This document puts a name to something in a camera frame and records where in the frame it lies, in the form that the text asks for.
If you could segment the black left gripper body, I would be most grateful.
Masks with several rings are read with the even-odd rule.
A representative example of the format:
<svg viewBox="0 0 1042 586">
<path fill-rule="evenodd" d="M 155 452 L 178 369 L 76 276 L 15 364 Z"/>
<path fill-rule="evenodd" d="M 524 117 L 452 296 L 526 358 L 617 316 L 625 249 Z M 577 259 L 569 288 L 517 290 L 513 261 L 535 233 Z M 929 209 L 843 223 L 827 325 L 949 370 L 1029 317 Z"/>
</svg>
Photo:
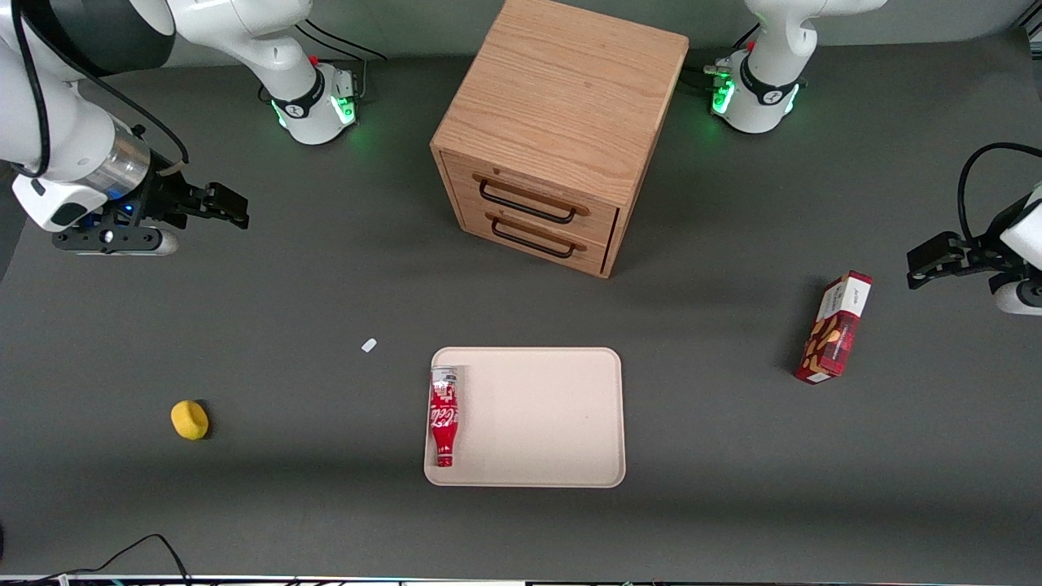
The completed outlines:
<svg viewBox="0 0 1042 586">
<path fill-rule="evenodd" d="M 1000 238 L 1012 226 L 1018 214 L 998 214 L 987 229 L 976 236 L 971 233 L 968 220 L 963 218 L 963 240 L 968 246 L 966 253 L 968 269 L 1004 273 L 1021 271 L 1023 260 Z"/>
</svg>

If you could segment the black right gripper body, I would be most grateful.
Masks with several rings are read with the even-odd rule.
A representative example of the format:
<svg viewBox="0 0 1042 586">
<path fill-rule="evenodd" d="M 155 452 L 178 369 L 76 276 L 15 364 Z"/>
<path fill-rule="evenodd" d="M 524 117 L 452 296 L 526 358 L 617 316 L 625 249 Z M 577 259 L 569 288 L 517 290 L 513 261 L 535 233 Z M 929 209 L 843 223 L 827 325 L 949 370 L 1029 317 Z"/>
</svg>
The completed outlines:
<svg viewBox="0 0 1042 586">
<path fill-rule="evenodd" d="M 151 163 L 144 181 L 120 200 L 120 225 L 152 219 L 183 230 L 189 216 L 206 218 L 196 186 L 187 184 L 180 171 L 162 177 L 160 168 L 160 163 Z"/>
</svg>

